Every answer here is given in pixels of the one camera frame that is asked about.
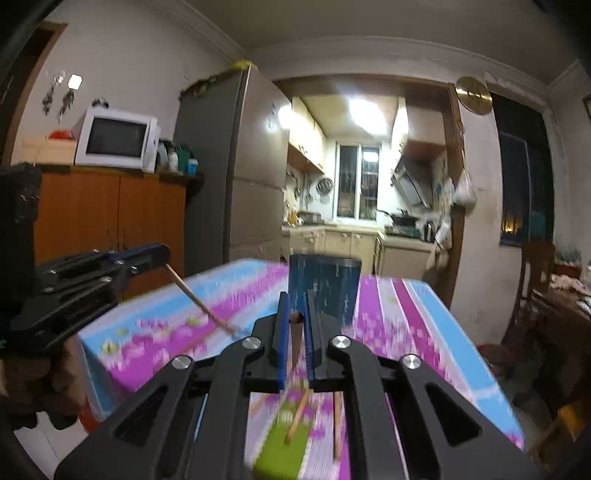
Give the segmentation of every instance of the kitchen window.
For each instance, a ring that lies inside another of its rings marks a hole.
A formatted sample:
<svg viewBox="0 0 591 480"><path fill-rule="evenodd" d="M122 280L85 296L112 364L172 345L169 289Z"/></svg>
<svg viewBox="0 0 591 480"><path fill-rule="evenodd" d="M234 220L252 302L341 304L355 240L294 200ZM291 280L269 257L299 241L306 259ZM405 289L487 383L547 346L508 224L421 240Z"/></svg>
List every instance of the kitchen window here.
<svg viewBox="0 0 591 480"><path fill-rule="evenodd" d="M336 216L375 221L379 148L339 145L337 152Z"/></svg>

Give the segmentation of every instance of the tablecloth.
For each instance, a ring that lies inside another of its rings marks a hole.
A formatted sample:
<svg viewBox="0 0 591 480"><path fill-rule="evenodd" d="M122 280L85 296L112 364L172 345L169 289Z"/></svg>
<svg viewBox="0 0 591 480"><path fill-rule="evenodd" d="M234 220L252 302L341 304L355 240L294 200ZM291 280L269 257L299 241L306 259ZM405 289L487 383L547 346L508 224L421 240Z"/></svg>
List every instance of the tablecloth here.
<svg viewBox="0 0 591 480"><path fill-rule="evenodd" d="M239 260L186 280L195 294L246 336L254 322L277 311L288 287L288 267ZM399 359L421 356L517 446L523 433L496 379L457 321L423 282L362 276L353 324L343 332L374 353ZM176 285L111 310L78 334L93 414L105 419L171 358L219 354L236 340L218 328ZM245 465L255 477L326 479L349 477L346 428L333 457L333 396L312 393L293 441L285 434L306 383L303 358L280 395L252 394Z"/></svg>

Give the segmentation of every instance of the wall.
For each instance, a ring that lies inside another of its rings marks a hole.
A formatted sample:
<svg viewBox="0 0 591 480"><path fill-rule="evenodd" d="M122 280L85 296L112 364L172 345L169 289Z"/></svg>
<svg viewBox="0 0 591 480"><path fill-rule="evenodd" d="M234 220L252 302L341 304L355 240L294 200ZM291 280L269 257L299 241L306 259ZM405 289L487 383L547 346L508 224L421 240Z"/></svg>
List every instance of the wall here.
<svg viewBox="0 0 591 480"><path fill-rule="evenodd" d="M98 96L113 108L156 116L161 136L172 138L180 91L230 66L226 56L148 2L65 0L47 19L68 23L68 27L33 87L13 161L19 158L24 137L72 127ZM66 79L56 89L53 107L45 116L41 100L59 70L66 72ZM73 73L83 81L60 125L56 116Z"/></svg>
<svg viewBox="0 0 591 480"><path fill-rule="evenodd" d="M272 79L331 73L378 73L455 82L470 75L510 90L548 110L546 86L519 70L445 46L387 38L327 38L262 48L249 54ZM474 343L498 342L511 315L520 251L499 245L502 213L501 153L493 113L478 116L460 106L465 128L466 168L478 203L465 222L462 257L451 311ZM550 141L559 138L547 122ZM568 210L561 146L551 144L556 216ZM558 232L566 235L564 225Z"/></svg>
<svg viewBox="0 0 591 480"><path fill-rule="evenodd" d="M591 80L578 61L550 85L569 169L569 243L581 249L585 263L591 258L591 122L583 98L590 93Z"/></svg>

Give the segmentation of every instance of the metal screw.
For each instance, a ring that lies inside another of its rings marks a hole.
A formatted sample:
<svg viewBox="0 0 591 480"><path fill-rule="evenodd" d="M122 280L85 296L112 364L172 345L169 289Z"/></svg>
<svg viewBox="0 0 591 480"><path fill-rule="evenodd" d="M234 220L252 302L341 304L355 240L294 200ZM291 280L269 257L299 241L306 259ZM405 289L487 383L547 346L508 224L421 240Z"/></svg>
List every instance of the metal screw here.
<svg viewBox="0 0 591 480"><path fill-rule="evenodd" d="M187 355L179 355L173 358L173 367L177 370L185 370L189 368L193 360Z"/></svg>
<svg viewBox="0 0 591 480"><path fill-rule="evenodd" d="M242 341L242 346L244 348L248 348L249 350L256 350L261 346L262 342L259 337L246 337Z"/></svg>
<svg viewBox="0 0 591 480"><path fill-rule="evenodd" d="M421 366L421 359L413 353L409 353L408 355L404 355L402 357L402 364L410 370L415 370Z"/></svg>
<svg viewBox="0 0 591 480"><path fill-rule="evenodd" d="M345 335L337 335L331 340L331 342L337 348L347 348L351 345L351 339Z"/></svg>

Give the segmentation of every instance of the white microwave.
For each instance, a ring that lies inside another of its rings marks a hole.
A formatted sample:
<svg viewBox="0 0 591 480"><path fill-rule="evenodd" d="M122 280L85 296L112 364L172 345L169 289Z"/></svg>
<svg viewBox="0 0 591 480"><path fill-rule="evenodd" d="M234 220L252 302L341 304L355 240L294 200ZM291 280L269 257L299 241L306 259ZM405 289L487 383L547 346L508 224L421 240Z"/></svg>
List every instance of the white microwave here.
<svg viewBox="0 0 591 480"><path fill-rule="evenodd" d="M76 165L155 170L160 127L154 117L89 107L73 131Z"/></svg>

